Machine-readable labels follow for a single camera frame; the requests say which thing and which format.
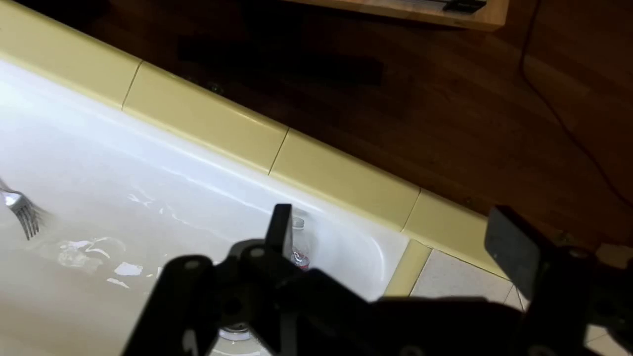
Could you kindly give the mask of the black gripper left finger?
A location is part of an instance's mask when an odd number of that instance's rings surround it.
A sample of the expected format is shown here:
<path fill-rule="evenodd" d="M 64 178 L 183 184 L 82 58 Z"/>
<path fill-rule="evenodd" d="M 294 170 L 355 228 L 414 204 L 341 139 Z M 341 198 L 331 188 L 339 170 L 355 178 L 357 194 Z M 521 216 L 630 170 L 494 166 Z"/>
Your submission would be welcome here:
<path fill-rule="evenodd" d="M 290 204 L 276 204 L 272 208 L 272 216 L 268 220 L 268 228 L 264 234 L 264 243 L 280 255 L 288 255 L 292 251 L 292 206 Z"/>

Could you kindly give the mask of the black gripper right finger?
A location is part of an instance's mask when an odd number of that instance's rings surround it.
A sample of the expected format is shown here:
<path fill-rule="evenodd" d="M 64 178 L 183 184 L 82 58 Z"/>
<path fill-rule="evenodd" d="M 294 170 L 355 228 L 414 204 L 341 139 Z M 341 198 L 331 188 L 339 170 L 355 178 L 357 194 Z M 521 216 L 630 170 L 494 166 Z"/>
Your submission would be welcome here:
<path fill-rule="evenodd" d="M 523 299 L 533 299 L 551 265 L 549 241 L 507 206 L 490 210 L 484 251 Z"/>

